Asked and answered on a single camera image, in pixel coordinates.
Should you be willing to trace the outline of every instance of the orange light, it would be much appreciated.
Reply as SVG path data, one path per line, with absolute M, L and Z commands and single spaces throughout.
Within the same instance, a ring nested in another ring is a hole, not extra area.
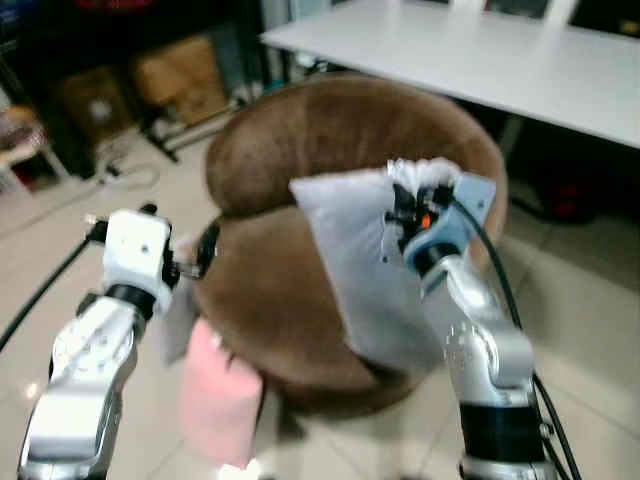
M 420 226 L 424 229 L 427 229 L 431 226 L 431 216 L 429 214 L 422 217 L 422 222 L 420 222 Z

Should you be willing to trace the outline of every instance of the tile floor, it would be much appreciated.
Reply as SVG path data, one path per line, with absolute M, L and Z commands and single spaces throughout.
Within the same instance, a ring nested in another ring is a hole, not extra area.
M 62 186 L 31 201 L 0 197 L 0 327 L 78 241 L 86 212 L 107 214 L 155 200 L 174 232 L 197 232 L 216 212 L 201 179 L 205 149 L 203 142 L 183 150 L 182 163 L 173 166 L 140 140 L 130 161 L 155 165 L 161 172 L 156 186 L 102 190 L 19 232 L 3 233 L 90 187 Z M 588 226 L 551 227 L 512 209 L 500 251 L 536 345 L 538 370 L 564 420 L 583 477 L 640 478 L 638 229 L 604 216 Z M 1 480 L 15 478 L 33 394 L 46 382 L 52 340 L 99 276 L 100 251 L 94 248 L 44 297 L 0 356 Z M 182 364 L 163 366 L 153 331 L 152 323 L 125 389 L 111 479 L 457 478 L 462 440 L 444 370 L 433 373 L 402 404 L 357 420 L 294 417 L 281 412 L 277 398 L 268 395 L 251 468 L 216 471 L 180 434 L 176 409 Z

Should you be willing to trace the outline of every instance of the chair cushion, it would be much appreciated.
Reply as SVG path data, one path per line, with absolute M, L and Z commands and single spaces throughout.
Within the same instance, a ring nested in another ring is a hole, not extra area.
M 222 220 L 218 256 L 196 295 L 213 328 L 298 409 L 353 414 L 406 395 L 417 379 L 371 365 L 342 319 L 302 212 Z

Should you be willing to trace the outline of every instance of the brown armchair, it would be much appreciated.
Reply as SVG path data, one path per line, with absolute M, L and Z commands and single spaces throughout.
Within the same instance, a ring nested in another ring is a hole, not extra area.
M 291 406 L 367 413 L 403 398 L 420 378 L 372 365 L 348 348 L 289 180 L 436 156 L 496 181 L 485 228 L 497 239 L 507 195 L 502 157 L 444 98 L 380 79 L 325 76 L 261 99 L 213 141 L 205 173 L 222 232 L 198 301 L 229 347 Z M 479 244 L 472 259 L 480 267 L 486 261 Z

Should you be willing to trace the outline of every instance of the cardboard box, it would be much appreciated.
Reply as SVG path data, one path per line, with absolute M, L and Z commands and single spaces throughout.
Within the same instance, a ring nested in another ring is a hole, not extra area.
M 133 118 L 108 67 L 68 77 L 61 84 L 65 107 L 92 145 L 131 128 Z
M 187 125 L 227 107 L 215 53 L 206 37 L 194 36 L 140 58 L 134 76 L 152 105 L 173 105 Z

